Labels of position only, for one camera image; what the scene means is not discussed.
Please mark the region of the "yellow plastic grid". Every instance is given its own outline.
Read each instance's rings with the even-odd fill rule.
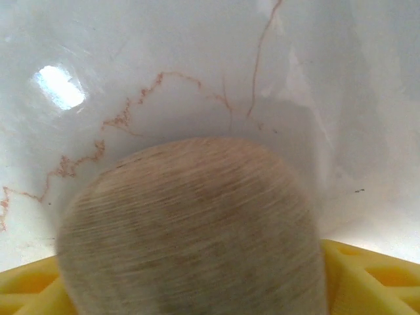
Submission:
[[[330,315],[419,315],[420,265],[324,240]],[[0,315],[77,315],[54,257],[0,273]]]

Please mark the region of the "white ceramic surface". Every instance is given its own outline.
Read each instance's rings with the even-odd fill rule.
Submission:
[[[69,199],[130,153],[263,143],[323,237],[420,263],[417,0],[8,0],[0,271],[53,254]]]

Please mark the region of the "yellow plastic object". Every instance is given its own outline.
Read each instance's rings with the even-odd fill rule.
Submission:
[[[419,315],[420,265],[323,241],[330,315]]]
[[[419,315],[420,265],[324,240],[330,315]],[[0,315],[77,315],[54,257],[0,273]]]
[[[77,315],[54,257],[0,273],[0,315]]]

